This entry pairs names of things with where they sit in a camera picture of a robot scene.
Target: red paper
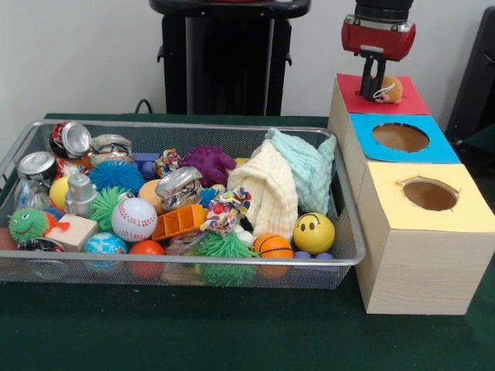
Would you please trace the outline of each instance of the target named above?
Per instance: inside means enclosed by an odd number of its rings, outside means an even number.
[[[432,114],[410,77],[398,77],[404,89],[399,104],[380,104],[364,99],[359,94],[361,79],[361,76],[337,74],[340,91],[350,114]]]

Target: purple textured ball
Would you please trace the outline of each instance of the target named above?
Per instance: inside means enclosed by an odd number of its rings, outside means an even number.
[[[153,180],[156,178],[155,164],[151,161],[145,162],[141,167],[142,176],[146,180]]]
[[[311,259],[311,254],[306,251],[297,251],[294,253],[294,257],[297,259]]]
[[[316,255],[316,259],[333,259],[333,256],[332,256],[332,254],[321,253],[321,254]]]
[[[201,145],[195,147],[179,163],[179,167],[194,166],[203,177],[201,185],[210,188],[215,184],[227,184],[227,169],[234,169],[237,163],[218,146]]]

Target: baseball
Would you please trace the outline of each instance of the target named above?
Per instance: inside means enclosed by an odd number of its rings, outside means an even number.
[[[115,234],[128,242],[148,239],[156,229],[158,217],[155,208],[144,199],[125,199],[111,214]]]

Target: metal tray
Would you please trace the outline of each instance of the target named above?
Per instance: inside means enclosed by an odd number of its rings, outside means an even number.
[[[15,164],[26,154],[49,148],[52,127],[58,121],[41,121],[28,126],[17,138],[0,163],[0,225],[8,225],[13,212],[13,189],[19,181]],[[232,157],[249,157],[262,143],[266,127],[203,124],[156,124],[110,121],[79,121],[91,135],[121,134],[132,141],[136,152],[163,151],[177,148],[181,154],[201,144],[222,145]],[[329,137],[319,128],[279,128],[286,134],[298,135],[317,147]],[[205,285],[201,270],[208,264],[241,267],[255,265],[257,274],[245,287],[256,288],[325,288],[335,289],[347,271],[360,263],[365,254],[363,233],[350,193],[349,179],[340,150],[336,150],[330,190],[328,217],[336,227],[336,242],[331,250],[334,260],[213,258],[186,256],[136,256],[84,253],[50,253],[0,250],[0,281],[59,282],[77,284],[153,284]],[[87,269],[94,261],[116,262],[106,274]],[[129,269],[132,262],[160,263],[163,274],[151,281],[135,277]]]

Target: orange stress ball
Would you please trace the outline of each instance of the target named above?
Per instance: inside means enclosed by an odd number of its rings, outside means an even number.
[[[159,243],[151,240],[137,242],[129,253],[138,255],[165,255],[163,247]],[[142,280],[152,280],[163,271],[163,263],[151,261],[131,261],[129,262],[129,267],[131,268],[132,273]]]
[[[276,234],[265,234],[259,237],[254,243],[254,251],[264,258],[292,258],[294,251],[291,243],[284,237]],[[288,272],[287,265],[262,265],[258,269],[265,278],[280,278]]]

